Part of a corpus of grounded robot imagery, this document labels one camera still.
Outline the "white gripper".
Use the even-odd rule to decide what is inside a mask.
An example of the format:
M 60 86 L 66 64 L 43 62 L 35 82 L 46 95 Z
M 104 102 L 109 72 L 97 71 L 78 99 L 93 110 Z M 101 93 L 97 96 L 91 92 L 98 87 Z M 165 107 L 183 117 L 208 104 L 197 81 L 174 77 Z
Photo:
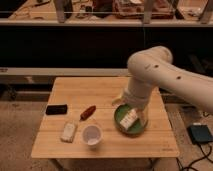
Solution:
M 136 96 L 130 93 L 127 89 L 125 89 L 122 93 L 122 97 L 116 97 L 113 99 L 111 105 L 121 105 L 128 104 L 132 108 L 141 109 L 138 111 L 138 117 L 142 126 L 145 126 L 147 123 L 147 112 L 144 110 L 149 103 L 150 95 L 142 95 Z

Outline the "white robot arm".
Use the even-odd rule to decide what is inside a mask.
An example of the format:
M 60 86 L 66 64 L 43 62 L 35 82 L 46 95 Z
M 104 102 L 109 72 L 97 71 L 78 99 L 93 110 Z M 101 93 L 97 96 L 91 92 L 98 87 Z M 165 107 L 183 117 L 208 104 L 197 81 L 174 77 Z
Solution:
M 148 116 L 143 113 L 155 87 L 165 89 L 204 112 L 213 114 L 213 78 L 186 71 L 172 64 L 173 55 L 164 46 L 155 46 L 132 54 L 127 61 L 128 85 L 112 104 L 128 104 L 138 109 L 143 126 Z

